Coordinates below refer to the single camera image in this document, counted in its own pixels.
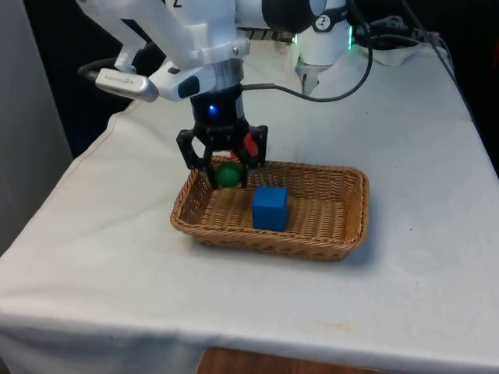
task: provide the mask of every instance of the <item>cable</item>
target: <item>cable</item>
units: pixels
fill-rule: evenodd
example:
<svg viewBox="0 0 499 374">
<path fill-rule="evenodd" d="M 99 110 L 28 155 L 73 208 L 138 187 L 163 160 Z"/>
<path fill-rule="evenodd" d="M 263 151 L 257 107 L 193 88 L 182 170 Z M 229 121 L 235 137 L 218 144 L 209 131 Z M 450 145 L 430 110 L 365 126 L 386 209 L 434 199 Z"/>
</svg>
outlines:
<svg viewBox="0 0 499 374">
<path fill-rule="evenodd" d="M 440 36 L 437 36 L 437 37 L 438 37 L 438 40 L 440 41 L 440 43 L 442 44 L 444 50 L 447 52 L 447 57 L 449 60 L 449 64 L 451 65 L 451 70 L 454 72 L 454 60 L 452 59 L 451 51 L 449 50 L 449 47 L 447 46 L 447 43 L 445 43 L 444 39 L 442 39 L 442 37 L 440 37 Z M 409 42 L 413 42 L 416 44 L 427 44 L 426 42 L 419 41 L 413 37 L 404 37 L 403 35 L 397 35 L 397 34 L 374 35 L 371 37 L 371 39 L 374 39 L 374 40 L 376 40 L 376 39 L 399 39 L 401 41 L 409 41 Z"/>
<path fill-rule="evenodd" d="M 428 40 L 428 42 L 431 44 L 431 47 L 433 48 L 433 50 L 435 51 L 435 53 L 437 54 L 437 57 L 438 59 L 440 60 L 440 62 L 442 63 L 442 65 L 445 67 L 445 70 L 447 71 L 448 75 L 451 77 L 452 79 L 452 82 L 457 86 L 457 88 L 459 88 L 459 85 L 458 85 L 458 81 L 456 80 L 455 76 L 454 76 L 454 72 L 451 71 L 451 69 L 449 68 L 448 64 L 445 62 L 445 59 L 444 59 L 444 56 L 442 56 L 442 54 L 440 53 L 440 51 L 438 50 L 438 47 L 437 45 L 435 44 L 435 40 L 434 40 L 434 37 L 433 35 L 431 35 L 426 29 L 425 27 L 423 26 L 423 24 L 421 23 L 421 21 L 419 21 L 417 15 L 414 13 L 414 11 L 412 10 L 412 8 L 409 6 L 409 4 L 407 3 L 406 0 L 400 0 L 400 2 L 402 3 L 402 5 L 404 6 L 405 8 L 405 11 L 409 14 L 409 16 L 411 17 L 412 21 L 416 24 L 416 26 L 418 26 L 418 28 L 425 34 L 425 37 L 426 39 Z"/>
<path fill-rule="evenodd" d="M 459 95 L 461 96 L 461 99 L 462 99 L 463 103 L 465 104 L 466 109 L 468 110 L 469 116 L 471 117 L 471 120 L 472 120 L 473 124 L 475 125 L 476 131 L 480 134 L 480 131 L 479 131 L 478 126 L 476 124 L 475 118 L 474 118 L 473 113 L 471 111 L 471 107 L 469 106 L 468 101 L 466 100 L 465 95 L 462 92 L 461 87 L 459 86 L 458 80 L 455 78 L 455 75 L 451 71 L 451 69 L 449 68 L 448 64 L 445 63 L 444 57 L 442 56 L 442 54 L 438 50 L 437 45 L 435 44 L 434 39 L 430 36 L 430 33 L 428 33 L 428 31 L 426 31 L 426 29 L 424 28 L 423 24 L 421 23 L 421 21 L 419 21 L 417 15 L 414 13 L 414 11 L 412 10 L 412 8 L 409 6 L 409 4 L 407 3 L 407 1 L 406 0 L 400 0 L 400 2 L 402 4 L 402 6 L 405 8 L 405 11 L 411 17 L 412 21 L 426 35 L 426 38 L 428 39 L 428 41 L 431 44 L 431 47 L 434 49 L 435 53 L 437 54 L 438 59 L 440 60 L 440 62 L 442 63 L 442 65 L 445 67 L 445 70 L 447 71 L 447 74 L 451 77 L 451 80 L 452 80 L 453 84 L 455 85 L 455 88 L 458 90 Z"/>
<path fill-rule="evenodd" d="M 300 92 L 296 92 L 296 91 L 291 90 L 287 87 L 278 86 L 277 84 L 273 84 L 273 83 L 246 84 L 246 85 L 242 86 L 242 90 L 243 91 L 280 90 L 282 92 L 286 92 L 287 94 L 299 97 L 300 99 L 312 101 L 314 103 L 332 103 L 334 101 L 340 101 L 340 100 L 345 99 L 348 96 L 353 95 L 360 87 L 362 87 L 362 85 L 366 82 L 367 78 L 369 77 L 369 74 L 371 73 L 371 69 L 373 67 L 373 44 L 372 44 L 371 39 L 370 39 L 370 27 L 367 24 L 366 20 L 364 19 L 364 16 L 362 15 L 359 8 L 357 7 L 355 0 L 349 0 L 349 1 L 350 1 L 350 5 L 352 6 L 353 12 L 355 13 L 358 21 L 360 22 L 360 26 L 363 28 L 364 33 L 366 35 L 366 44 L 367 44 L 367 49 L 368 49 L 368 60 L 367 60 L 366 71 L 364 72 L 364 75 L 361 78 L 361 80 L 350 91 L 347 91 L 344 94 L 337 96 L 337 97 L 316 98 L 316 97 L 304 95 Z"/>
<path fill-rule="evenodd" d="M 145 51 L 148 51 L 152 47 L 154 47 L 156 44 L 153 42 L 147 43 L 144 48 L 139 50 L 137 52 L 137 55 L 140 55 L 144 53 Z M 82 76 L 86 80 L 91 81 L 92 83 L 95 83 L 95 80 L 97 79 L 97 76 L 99 75 L 98 70 L 103 69 L 103 68 L 110 68 L 112 69 L 115 65 L 116 62 L 116 57 L 109 57 L 109 58 L 103 58 L 101 60 L 97 61 L 92 61 L 86 65 L 80 66 L 78 68 L 78 75 Z"/>
</svg>

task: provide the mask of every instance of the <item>blue cube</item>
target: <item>blue cube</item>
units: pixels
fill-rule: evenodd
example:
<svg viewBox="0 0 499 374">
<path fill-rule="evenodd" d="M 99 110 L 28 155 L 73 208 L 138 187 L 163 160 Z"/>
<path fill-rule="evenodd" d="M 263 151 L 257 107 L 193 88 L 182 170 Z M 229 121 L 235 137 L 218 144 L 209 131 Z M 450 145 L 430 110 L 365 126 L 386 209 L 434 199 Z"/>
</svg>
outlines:
<svg viewBox="0 0 499 374">
<path fill-rule="evenodd" d="M 287 221 L 288 190 L 285 187 L 257 187 L 253 197 L 253 228 L 284 231 Z"/>
</svg>

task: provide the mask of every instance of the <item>wicker basket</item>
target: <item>wicker basket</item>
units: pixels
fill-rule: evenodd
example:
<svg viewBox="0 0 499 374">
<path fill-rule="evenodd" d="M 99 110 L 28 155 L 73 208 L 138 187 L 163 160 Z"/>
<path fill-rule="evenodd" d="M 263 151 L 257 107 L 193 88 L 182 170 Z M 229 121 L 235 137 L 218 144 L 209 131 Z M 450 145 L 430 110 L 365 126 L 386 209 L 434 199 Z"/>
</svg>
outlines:
<svg viewBox="0 0 499 374">
<path fill-rule="evenodd" d="M 226 160 L 214 157 L 213 163 Z M 285 232 L 253 228 L 251 205 L 258 185 L 287 187 Z M 366 238 L 368 199 L 367 177 L 355 168 L 267 162 L 248 178 L 247 189 L 216 191 L 192 171 L 175 201 L 171 223 L 205 245 L 339 261 Z"/>
</svg>

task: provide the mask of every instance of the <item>green led light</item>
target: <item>green led light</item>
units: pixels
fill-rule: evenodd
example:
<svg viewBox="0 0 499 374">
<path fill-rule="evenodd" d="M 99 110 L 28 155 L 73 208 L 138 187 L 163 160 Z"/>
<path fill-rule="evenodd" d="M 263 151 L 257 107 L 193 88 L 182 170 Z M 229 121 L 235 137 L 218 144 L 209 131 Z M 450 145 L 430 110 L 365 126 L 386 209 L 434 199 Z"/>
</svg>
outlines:
<svg viewBox="0 0 499 374">
<path fill-rule="evenodd" d="M 352 49 L 353 46 L 353 27 L 350 27 L 349 30 L 349 49 Z"/>
</svg>

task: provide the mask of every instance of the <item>white cloth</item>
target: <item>white cloth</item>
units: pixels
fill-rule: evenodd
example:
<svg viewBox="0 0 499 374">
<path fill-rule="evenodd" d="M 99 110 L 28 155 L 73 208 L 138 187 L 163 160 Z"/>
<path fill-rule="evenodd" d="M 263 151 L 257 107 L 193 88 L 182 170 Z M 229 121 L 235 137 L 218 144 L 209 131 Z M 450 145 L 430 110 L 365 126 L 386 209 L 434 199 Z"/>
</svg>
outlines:
<svg viewBox="0 0 499 374">
<path fill-rule="evenodd" d="M 353 86 L 354 50 L 314 92 Z M 254 43 L 246 82 L 294 88 Z M 375 64 L 333 104 L 244 94 L 268 158 L 370 178 L 367 242 L 341 263 L 205 248 L 169 224 L 188 171 L 189 102 L 134 104 L 77 159 L 0 259 L 0 355 L 12 374 L 192 373 L 210 346 L 402 372 L 498 372 L 497 177 L 432 55 Z"/>
</svg>

